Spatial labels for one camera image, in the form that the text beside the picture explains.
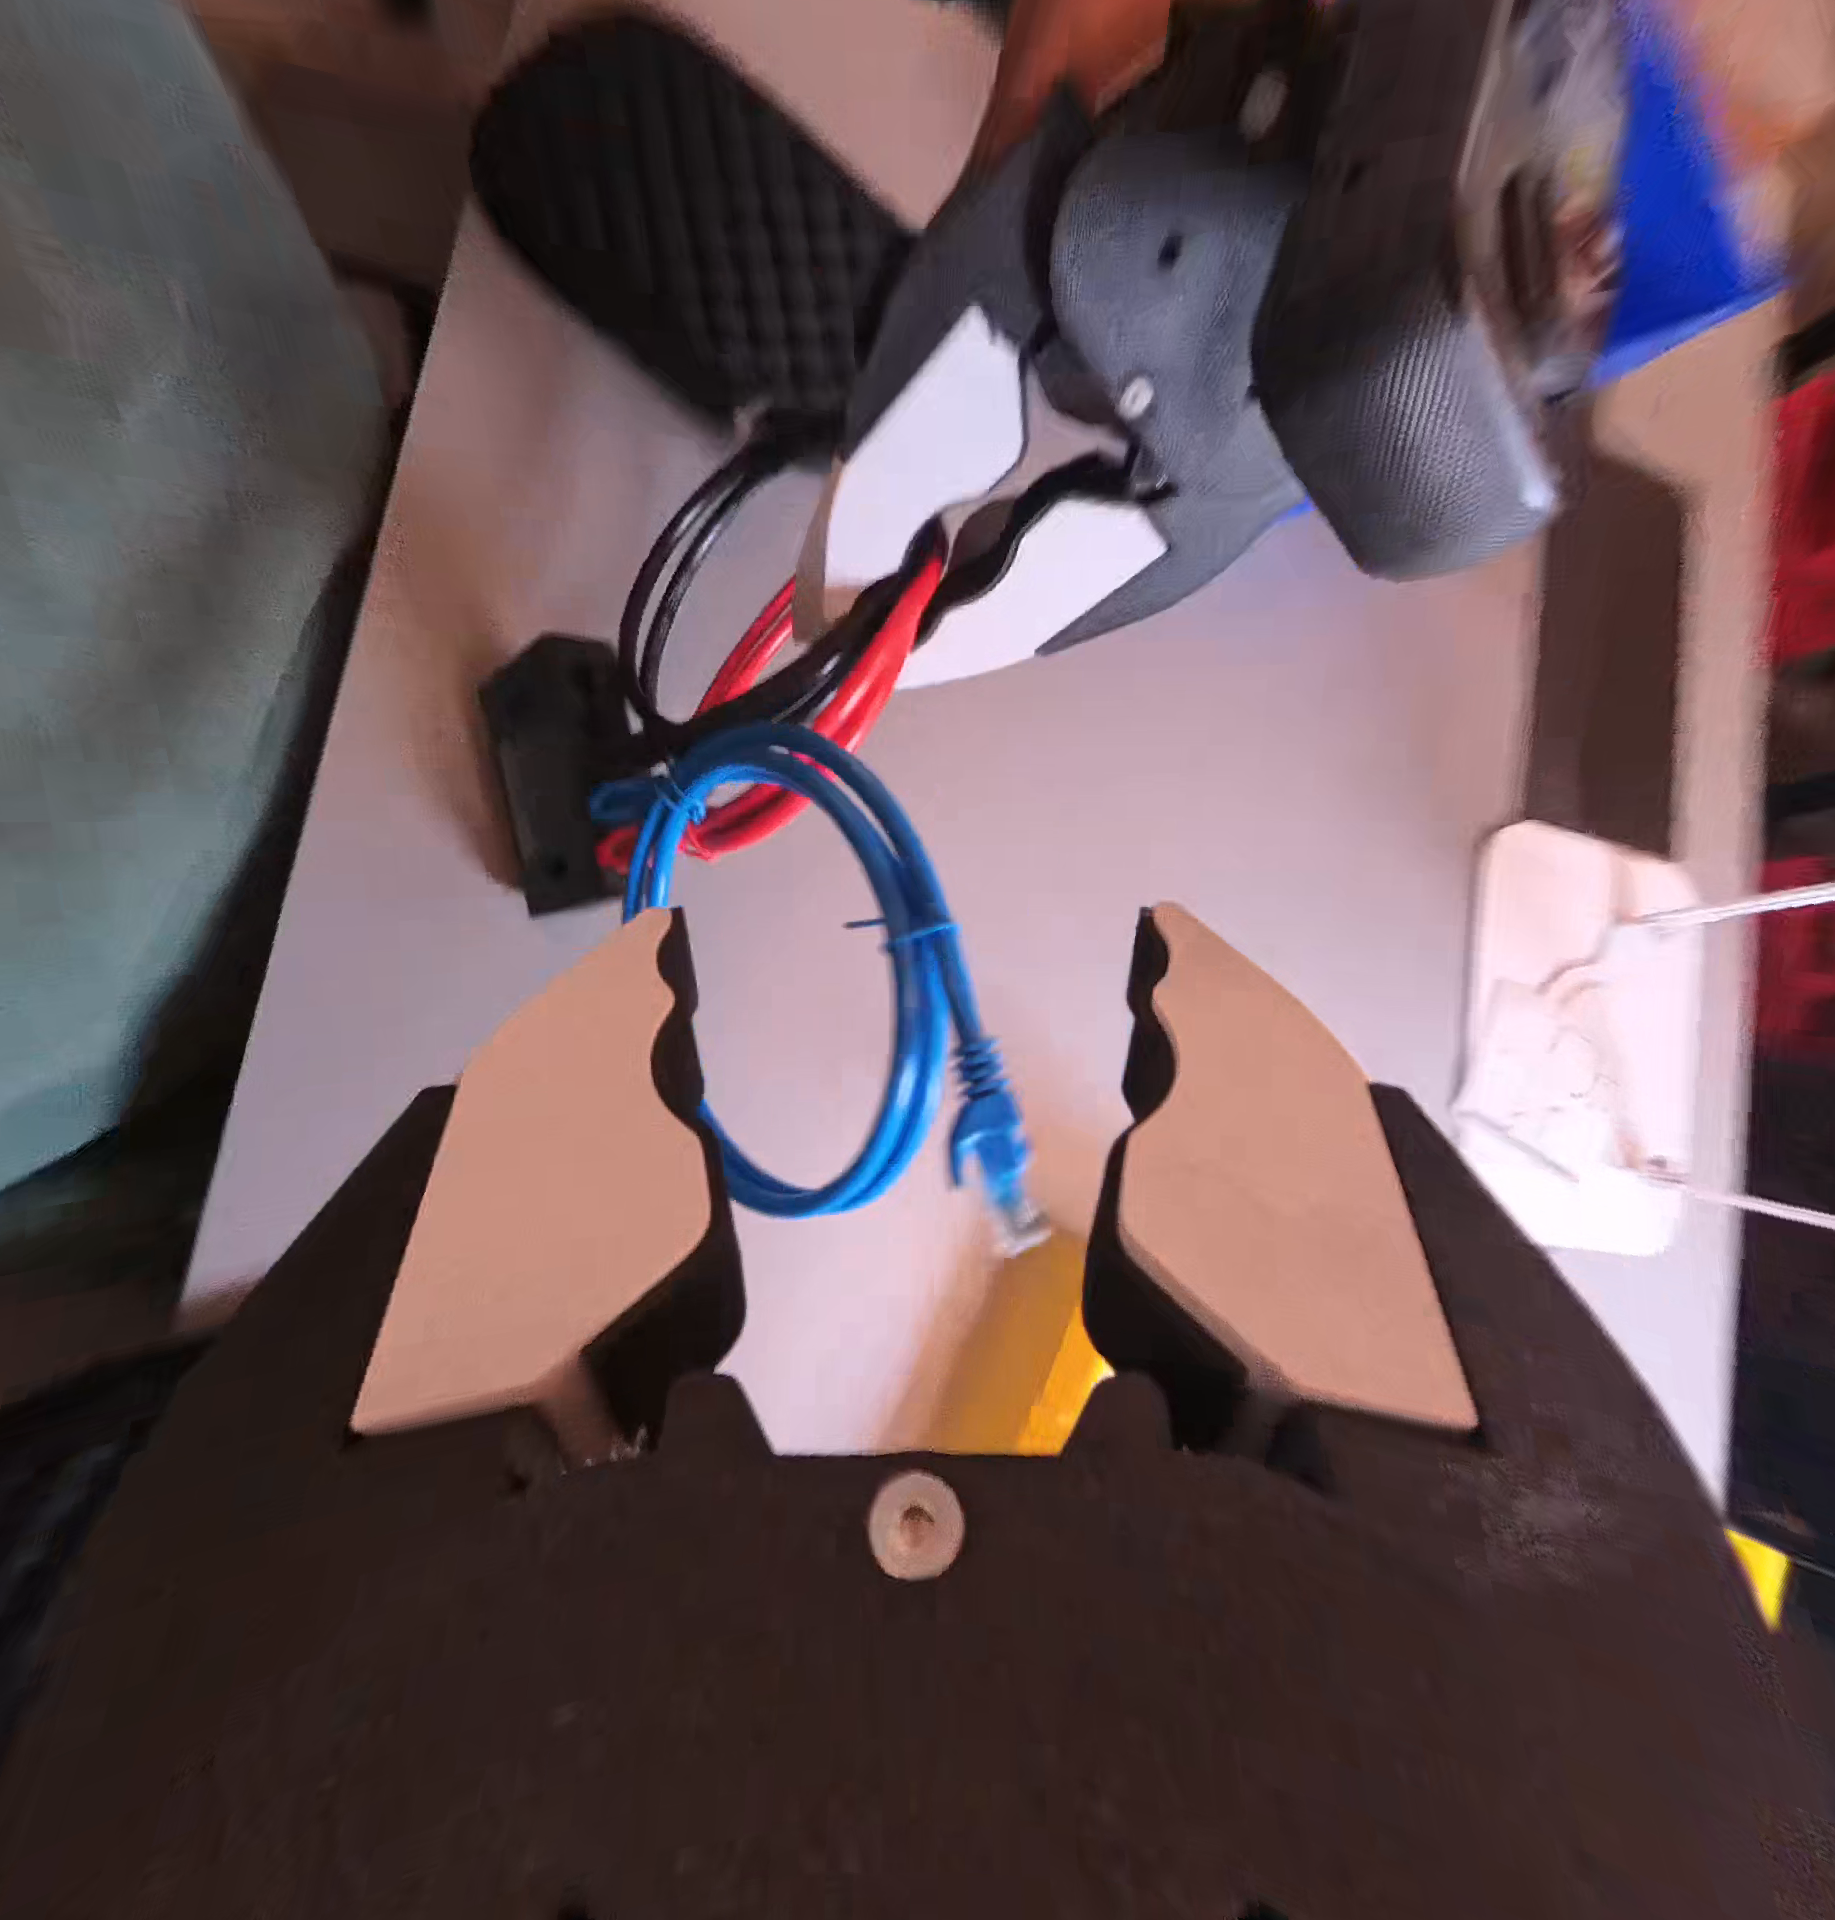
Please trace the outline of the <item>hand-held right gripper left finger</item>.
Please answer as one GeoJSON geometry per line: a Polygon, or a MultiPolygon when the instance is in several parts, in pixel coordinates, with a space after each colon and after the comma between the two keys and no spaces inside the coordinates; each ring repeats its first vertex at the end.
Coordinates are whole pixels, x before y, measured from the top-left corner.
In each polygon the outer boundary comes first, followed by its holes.
{"type": "Polygon", "coordinates": [[[652,1448],[743,1314],[677,907],[623,922],[452,1092],[355,1434],[533,1410],[558,1448],[652,1448]]]}

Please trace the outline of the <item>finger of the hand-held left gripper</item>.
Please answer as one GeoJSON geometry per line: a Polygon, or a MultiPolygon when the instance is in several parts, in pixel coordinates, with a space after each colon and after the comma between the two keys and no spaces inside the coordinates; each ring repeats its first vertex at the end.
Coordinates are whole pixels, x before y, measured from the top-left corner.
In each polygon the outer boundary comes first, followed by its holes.
{"type": "Polygon", "coordinates": [[[1080,111],[1058,92],[959,178],[892,273],[826,487],[826,603],[854,603],[925,525],[1024,459],[1026,367],[1054,332],[1053,226],[1079,156],[1080,111]]]}
{"type": "Polygon", "coordinates": [[[989,499],[920,619],[899,690],[991,675],[1133,628],[1216,582],[1307,505],[1278,460],[1233,493],[1142,493],[1129,460],[1079,455],[989,499]]]}

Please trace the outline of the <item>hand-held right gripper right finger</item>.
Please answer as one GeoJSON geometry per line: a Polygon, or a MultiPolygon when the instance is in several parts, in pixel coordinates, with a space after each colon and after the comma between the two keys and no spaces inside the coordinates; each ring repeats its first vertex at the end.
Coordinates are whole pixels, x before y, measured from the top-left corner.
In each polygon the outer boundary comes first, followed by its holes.
{"type": "Polygon", "coordinates": [[[1463,1440],[1480,1406],[1355,1054],[1175,901],[1140,913],[1129,1125],[1080,1320],[1170,1448],[1247,1453],[1302,1409],[1463,1440]]]}

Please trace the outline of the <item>yellow plastic bin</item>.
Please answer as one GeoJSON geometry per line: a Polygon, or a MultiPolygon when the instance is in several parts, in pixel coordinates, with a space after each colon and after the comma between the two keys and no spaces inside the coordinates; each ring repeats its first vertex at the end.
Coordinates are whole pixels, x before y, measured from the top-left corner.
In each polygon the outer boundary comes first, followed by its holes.
{"type": "Polygon", "coordinates": [[[1003,1260],[963,1336],[925,1448],[966,1456],[1058,1456],[1112,1377],[1088,1336],[1080,1294],[1087,1244],[1054,1228],[1003,1260]]]}

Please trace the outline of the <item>black port box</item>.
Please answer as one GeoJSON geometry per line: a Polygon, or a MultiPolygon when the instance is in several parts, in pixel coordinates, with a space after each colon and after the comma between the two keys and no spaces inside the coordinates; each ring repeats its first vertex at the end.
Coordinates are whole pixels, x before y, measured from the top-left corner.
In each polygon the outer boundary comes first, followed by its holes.
{"type": "Polygon", "coordinates": [[[618,641],[543,632],[478,690],[516,885],[533,918],[623,898],[641,806],[594,806],[663,768],[624,687],[618,641]]]}

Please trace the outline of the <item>black foam pad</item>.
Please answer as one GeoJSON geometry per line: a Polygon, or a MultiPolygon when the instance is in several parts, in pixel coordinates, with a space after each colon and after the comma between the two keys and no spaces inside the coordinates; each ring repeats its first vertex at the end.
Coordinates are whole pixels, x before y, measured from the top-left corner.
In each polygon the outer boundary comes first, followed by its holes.
{"type": "Polygon", "coordinates": [[[473,197],[504,247],[697,413],[837,421],[912,231],[702,40],[581,16],[491,89],[473,197]]]}

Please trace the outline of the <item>white moulded plastic tray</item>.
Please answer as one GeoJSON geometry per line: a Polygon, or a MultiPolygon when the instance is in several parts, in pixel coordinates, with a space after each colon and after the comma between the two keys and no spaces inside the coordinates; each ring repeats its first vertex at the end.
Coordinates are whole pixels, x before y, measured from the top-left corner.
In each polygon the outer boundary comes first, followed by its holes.
{"type": "Polygon", "coordinates": [[[1704,943],[1685,868],[1550,823],[1480,851],[1451,1132],[1540,1246],[1653,1257],[1695,1143],[1704,943]]]}

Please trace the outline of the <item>red crate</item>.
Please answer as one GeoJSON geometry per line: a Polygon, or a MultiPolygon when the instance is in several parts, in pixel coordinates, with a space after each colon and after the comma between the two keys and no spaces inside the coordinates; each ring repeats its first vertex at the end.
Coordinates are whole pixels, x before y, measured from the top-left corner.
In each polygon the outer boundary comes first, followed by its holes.
{"type": "Polygon", "coordinates": [[[1835,371],[1776,404],[1770,551],[1770,665],[1835,650],[1835,371]]]}

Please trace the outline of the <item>teal cloth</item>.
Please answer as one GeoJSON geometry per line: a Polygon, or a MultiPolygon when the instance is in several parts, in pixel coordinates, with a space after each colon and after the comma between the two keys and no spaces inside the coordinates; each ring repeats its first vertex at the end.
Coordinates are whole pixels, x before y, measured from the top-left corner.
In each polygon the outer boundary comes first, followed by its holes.
{"type": "Polygon", "coordinates": [[[181,5],[0,5],[0,1191],[205,954],[382,455],[369,351],[181,5]]]}

